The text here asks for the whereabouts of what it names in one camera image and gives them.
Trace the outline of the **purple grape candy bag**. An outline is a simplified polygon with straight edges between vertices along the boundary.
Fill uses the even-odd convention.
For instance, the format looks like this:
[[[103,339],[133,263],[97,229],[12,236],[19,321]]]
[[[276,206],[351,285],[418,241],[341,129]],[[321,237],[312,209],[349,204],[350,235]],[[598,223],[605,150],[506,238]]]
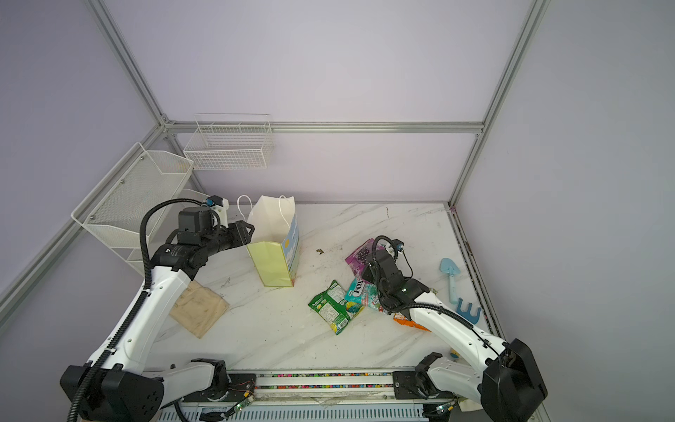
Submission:
[[[346,264],[350,267],[355,277],[362,279],[365,272],[367,272],[369,264],[373,261],[371,257],[373,244],[373,238],[367,239],[366,242],[345,259]]]

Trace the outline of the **teal Fox's candy bag front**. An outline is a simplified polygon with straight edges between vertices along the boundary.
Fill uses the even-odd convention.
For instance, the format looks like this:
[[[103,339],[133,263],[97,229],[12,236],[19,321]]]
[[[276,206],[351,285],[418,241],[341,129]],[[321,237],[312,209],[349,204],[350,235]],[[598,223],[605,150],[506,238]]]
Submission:
[[[345,295],[346,310],[357,315],[362,309],[370,308],[375,311],[384,312],[381,306],[378,291],[373,283],[355,278],[351,283]]]

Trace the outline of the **white paper gift bag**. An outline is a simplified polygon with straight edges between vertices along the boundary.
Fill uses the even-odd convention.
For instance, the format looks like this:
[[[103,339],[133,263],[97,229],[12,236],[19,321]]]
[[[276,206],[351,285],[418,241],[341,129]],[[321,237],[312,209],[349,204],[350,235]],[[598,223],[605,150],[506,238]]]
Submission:
[[[248,195],[237,198],[237,210],[254,226],[248,253],[267,288],[292,288],[299,265],[300,229],[293,196]]]

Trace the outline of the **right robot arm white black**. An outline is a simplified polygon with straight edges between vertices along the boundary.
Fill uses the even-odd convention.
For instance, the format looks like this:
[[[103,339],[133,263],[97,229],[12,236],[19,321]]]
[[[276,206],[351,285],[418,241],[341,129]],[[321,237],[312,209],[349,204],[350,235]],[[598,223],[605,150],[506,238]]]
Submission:
[[[423,360],[422,394],[455,393],[481,404],[493,421],[529,420],[548,396],[530,347],[520,339],[491,335],[449,309],[425,284],[405,276],[397,258],[396,252],[372,249],[369,270],[381,306],[425,327],[466,362],[453,364],[441,353]]]

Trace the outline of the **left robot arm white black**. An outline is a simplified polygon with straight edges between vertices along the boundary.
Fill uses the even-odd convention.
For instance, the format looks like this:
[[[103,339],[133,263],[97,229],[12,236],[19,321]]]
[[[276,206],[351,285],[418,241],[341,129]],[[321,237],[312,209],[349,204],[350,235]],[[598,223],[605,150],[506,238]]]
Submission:
[[[156,252],[149,252],[149,220],[170,205],[184,203],[179,226]],[[60,385],[70,399],[69,421],[151,421],[164,407],[200,395],[219,401],[230,393],[223,360],[191,360],[179,369],[151,373],[146,369],[151,346],[179,297],[210,257],[246,246],[254,226],[227,221],[223,198],[203,202],[170,199],[152,207],[140,222],[143,283],[107,340],[79,366],[63,373]]]

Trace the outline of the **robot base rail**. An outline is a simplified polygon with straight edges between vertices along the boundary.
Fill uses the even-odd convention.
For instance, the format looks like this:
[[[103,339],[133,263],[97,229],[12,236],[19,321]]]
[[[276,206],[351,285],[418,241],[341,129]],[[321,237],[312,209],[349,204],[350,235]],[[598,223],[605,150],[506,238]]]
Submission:
[[[166,404],[156,421],[454,421],[482,413],[456,391],[424,395],[412,369],[232,370],[220,399]]]

